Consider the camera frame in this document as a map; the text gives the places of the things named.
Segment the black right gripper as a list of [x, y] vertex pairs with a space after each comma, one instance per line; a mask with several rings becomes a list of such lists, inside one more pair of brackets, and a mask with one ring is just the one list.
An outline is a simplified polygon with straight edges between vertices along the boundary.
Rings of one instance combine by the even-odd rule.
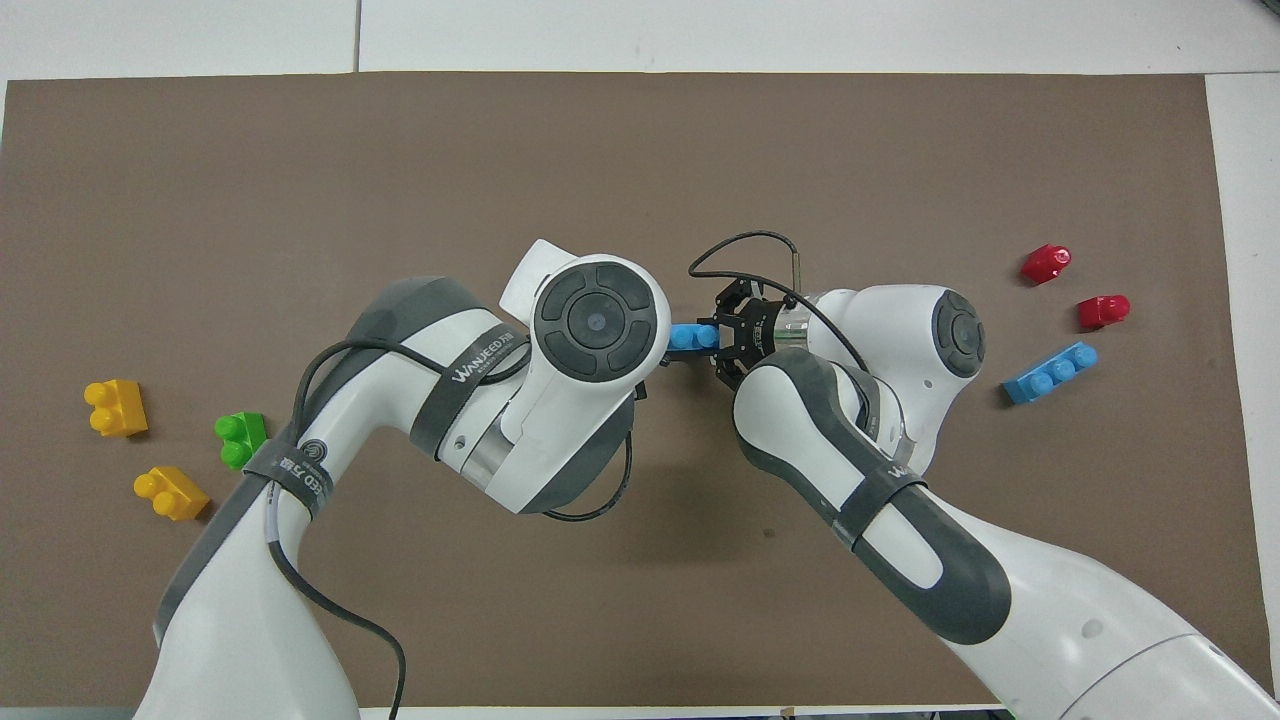
[[698, 318], [698, 324], [713, 327], [719, 334], [730, 333], [710, 360], [716, 377], [736, 391], [746, 374], [777, 347], [774, 327], [783, 310], [794, 310], [797, 301], [783, 292], [782, 299], [763, 296], [764, 284], [748, 279], [732, 281], [716, 297], [712, 316]]

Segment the red single-stud block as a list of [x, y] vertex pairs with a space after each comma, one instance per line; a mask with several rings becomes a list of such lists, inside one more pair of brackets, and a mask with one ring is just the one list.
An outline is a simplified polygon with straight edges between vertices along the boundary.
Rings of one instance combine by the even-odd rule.
[[1033, 286], [1038, 286], [1059, 278], [1071, 261], [1073, 252], [1070, 249], [1062, 245], [1046, 243], [1027, 255], [1019, 268], [1019, 274]]
[[1132, 313], [1132, 302], [1121, 293], [1098, 295], [1076, 304], [1076, 322], [1082, 332], [1100, 331], [1124, 322]]

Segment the green two-stud block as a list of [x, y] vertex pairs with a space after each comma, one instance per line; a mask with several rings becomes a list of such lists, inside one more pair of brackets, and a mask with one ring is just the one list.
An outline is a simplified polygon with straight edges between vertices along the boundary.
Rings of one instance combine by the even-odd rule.
[[221, 441], [220, 460], [232, 470], [241, 470], [268, 439], [266, 421], [261, 413], [233, 413], [219, 416], [212, 427]]

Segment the yellow two-stud block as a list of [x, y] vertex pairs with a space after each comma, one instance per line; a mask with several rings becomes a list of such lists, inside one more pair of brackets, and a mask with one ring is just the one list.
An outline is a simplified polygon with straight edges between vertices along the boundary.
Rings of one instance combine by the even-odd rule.
[[210, 497], [177, 466], [155, 466], [136, 477], [134, 493], [172, 521], [196, 519]]
[[90, 425], [102, 437], [129, 437], [148, 429], [141, 388], [136, 380], [88, 383], [83, 400], [92, 406]]

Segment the brown table mat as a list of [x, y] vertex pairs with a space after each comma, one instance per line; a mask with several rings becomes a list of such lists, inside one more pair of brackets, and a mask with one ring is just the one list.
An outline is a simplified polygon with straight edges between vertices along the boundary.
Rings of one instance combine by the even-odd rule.
[[[9, 83], [0, 147], [0, 707], [133, 706], [163, 592], [202, 528], [133, 495], [180, 468], [223, 503], [212, 423], [278, 428], [305, 365], [392, 282], [494, 307], [534, 240], [645, 266], [772, 229], [803, 286], [942, 284], [998, 363], [1185, 302], [1226, 327], [1198, 76], [380, 73]], [[1019, 268], [1071, 250], [1051, 282]], [[1082, 332], [1076, 304], [1129, 297]], [[148, 429], [102, 437], [88, 383]], [[303, 574], [398, 635], [408, 706], [969, 705], [984, 687], [783, 482], [744, 461], [730, 392], [654, 373], [620, 506], [517, 518], [393, 439], [308, 529]], [[1236, 397], [1240, 395], [1236, 383]], [[1272, 687], [1251, 473], [1224, 550], [1120, 559]]]

